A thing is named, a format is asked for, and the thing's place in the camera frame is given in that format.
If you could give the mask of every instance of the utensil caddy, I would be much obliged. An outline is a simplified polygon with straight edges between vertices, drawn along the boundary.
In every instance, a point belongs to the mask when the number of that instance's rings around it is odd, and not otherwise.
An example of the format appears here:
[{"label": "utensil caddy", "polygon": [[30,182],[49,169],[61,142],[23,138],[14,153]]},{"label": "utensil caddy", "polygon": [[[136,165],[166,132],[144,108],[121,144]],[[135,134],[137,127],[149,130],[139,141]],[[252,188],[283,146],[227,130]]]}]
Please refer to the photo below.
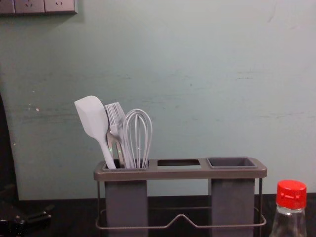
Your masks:
[{"label": "utensil caddy", "polygon": [[[198,165],[199,168],[179,168]],[[151,159],[146,169],[107,169],[100,162],[94,170],[98,188],[96,227],[110,237],[147,237],[148,230],[167,229],[178,219],[185,219],[197,229],[210,229],[211,237],[261,236],[266,224],[262,215],[262,179],[267,168],[257,159],[197,158]],[[148,226],[147,180],[207,179],[209,225],[199,225],[184,214],[175,216],[165,226]],[[254,203],[255,179],[259,179],[259,200]],[[100,182],[105,187],[105,209],[100,205]],[[254,211],[258,212],[254,220]],[[107,226],[102,226],[102,214]]]}]

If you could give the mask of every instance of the bottle neck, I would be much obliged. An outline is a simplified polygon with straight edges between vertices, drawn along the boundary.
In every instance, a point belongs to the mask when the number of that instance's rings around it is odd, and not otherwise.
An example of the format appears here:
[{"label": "bottle neck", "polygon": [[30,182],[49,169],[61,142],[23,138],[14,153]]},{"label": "bottle neck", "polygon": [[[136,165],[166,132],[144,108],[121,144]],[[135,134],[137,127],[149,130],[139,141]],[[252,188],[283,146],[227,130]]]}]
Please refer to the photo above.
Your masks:
[{"label": "bottle neck", "polygon": [[305,212],[304,208],[293,210],[293,209],[288,209],[286,207],[279,206],[279,205],[276,205],[276,210],[278,213],[283,214],[283,215],[287,215],[287,216],[290,216],[290,215],[295,214],[295,213],[304,213]]}]

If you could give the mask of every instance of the electrical socket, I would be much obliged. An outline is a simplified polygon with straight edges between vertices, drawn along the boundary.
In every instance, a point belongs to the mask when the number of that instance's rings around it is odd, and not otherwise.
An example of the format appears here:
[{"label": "electrical socket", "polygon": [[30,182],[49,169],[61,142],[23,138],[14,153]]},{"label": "electrical socket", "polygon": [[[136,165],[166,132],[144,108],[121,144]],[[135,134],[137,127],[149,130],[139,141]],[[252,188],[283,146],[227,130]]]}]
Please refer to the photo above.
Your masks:
[{"label": "electrical socket", "polygon": [[76,0],[44,0],[45,12],[76,13]]},{"label": "electrical socket", "polygon": [[16,13],[45,12],[44,0],[14,0]]},{"label": "electrical socket", "polygon": [[0,14],[13,14],[14,12],[13,0],[0,0]]}]

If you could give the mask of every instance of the bottle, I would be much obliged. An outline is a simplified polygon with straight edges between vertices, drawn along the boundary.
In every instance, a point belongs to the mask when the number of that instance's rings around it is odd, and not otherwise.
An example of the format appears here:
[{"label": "bottle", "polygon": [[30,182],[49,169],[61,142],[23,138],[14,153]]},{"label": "bottle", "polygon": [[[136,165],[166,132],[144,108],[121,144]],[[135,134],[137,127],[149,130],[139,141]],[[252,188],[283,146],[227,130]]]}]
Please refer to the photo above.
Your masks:
[{"label": "bottle", "polygon": [[279,181],[270,237],[306,237],[305,207],[306,185],[296,180]]}]

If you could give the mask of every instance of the silicone spatula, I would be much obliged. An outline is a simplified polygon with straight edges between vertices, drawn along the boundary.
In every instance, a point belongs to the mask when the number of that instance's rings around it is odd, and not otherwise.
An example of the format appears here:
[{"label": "silicone spatula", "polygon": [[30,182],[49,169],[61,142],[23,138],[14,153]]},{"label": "silicone spatula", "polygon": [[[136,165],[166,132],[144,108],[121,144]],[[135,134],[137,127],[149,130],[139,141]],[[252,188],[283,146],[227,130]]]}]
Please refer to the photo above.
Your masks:
[{"label": "silicone spatula", "polygon": [[107,167],[116,169],[105,141],[109,121],[102,102],[90,95],[75,101],[75,106],[86,134],[99,142]]}]

